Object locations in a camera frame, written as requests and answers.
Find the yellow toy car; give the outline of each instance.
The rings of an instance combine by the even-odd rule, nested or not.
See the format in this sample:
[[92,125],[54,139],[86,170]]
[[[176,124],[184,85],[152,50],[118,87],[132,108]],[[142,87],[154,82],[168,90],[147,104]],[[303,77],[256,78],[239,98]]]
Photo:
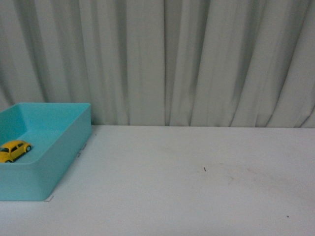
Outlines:
[[0,147],[0,162],[13,162],[15,159],[30,151],[32,145],[22,140],[14,140]]

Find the light blue plastic tray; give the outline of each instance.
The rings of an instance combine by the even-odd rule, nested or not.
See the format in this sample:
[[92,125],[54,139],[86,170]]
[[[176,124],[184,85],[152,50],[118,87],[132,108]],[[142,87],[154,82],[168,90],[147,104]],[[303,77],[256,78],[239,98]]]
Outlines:
[[24,140],[32,150],[0,163],[0,201],[49,197],[91,134],[88,103],[19,103],[0,113],[0,145]]

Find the toy car roof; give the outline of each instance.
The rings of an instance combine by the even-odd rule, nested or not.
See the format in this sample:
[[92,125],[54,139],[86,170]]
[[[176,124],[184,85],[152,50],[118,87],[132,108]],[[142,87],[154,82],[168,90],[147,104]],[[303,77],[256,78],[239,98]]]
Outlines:
[[1,147],[3,147],[3,148],[13,148],[13,147],[17,146],[19,143],[25,143],[25,142],[22,141],[22,140],[12,140],[12,141],[9,141],[9,142],[1,145]]

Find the curtain fold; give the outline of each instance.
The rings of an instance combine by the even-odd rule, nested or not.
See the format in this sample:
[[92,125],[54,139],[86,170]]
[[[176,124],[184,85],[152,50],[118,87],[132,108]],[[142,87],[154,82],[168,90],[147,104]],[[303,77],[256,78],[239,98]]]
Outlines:
[[312,0],[0,1],[0,110],[93,124],[315,127]]

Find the table surface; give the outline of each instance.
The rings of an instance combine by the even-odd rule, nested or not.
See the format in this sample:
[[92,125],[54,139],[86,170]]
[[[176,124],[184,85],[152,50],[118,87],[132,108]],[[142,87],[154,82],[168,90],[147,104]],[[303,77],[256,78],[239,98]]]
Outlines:
[[44,202],[2,236],[313,236],[315,129],[93,126]]

